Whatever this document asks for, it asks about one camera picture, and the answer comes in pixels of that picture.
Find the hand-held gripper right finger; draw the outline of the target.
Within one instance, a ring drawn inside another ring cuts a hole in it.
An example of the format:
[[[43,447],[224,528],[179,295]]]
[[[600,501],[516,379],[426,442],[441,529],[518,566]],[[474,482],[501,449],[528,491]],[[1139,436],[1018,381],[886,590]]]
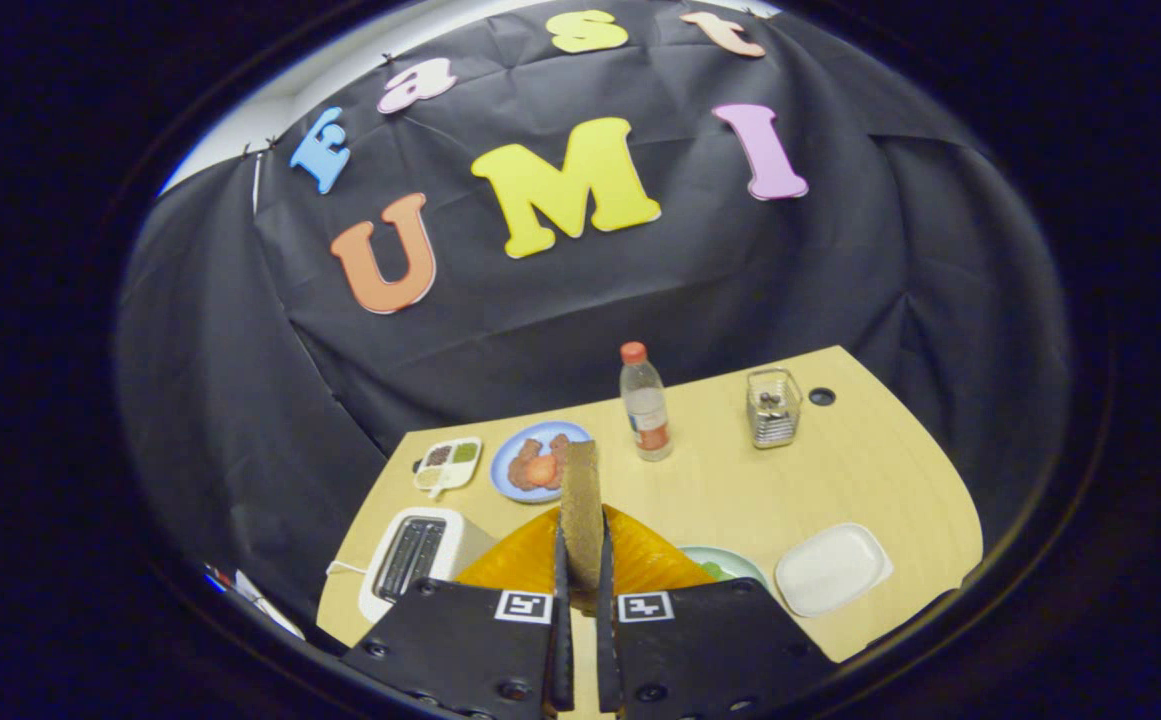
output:
[[[807,705],[836,671],[758,579],[615,593],[604,520],[594,602],[598,707],[616,719],[769,719]]]

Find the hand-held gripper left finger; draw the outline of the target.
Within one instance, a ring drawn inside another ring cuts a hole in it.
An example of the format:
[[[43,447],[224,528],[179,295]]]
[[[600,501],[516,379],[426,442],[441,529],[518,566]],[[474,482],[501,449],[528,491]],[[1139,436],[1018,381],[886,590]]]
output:
[[[342,665],[466,719],[554,719],[576,700],[571,588],[556,512],[493,543],[466,573],[408,570]]]

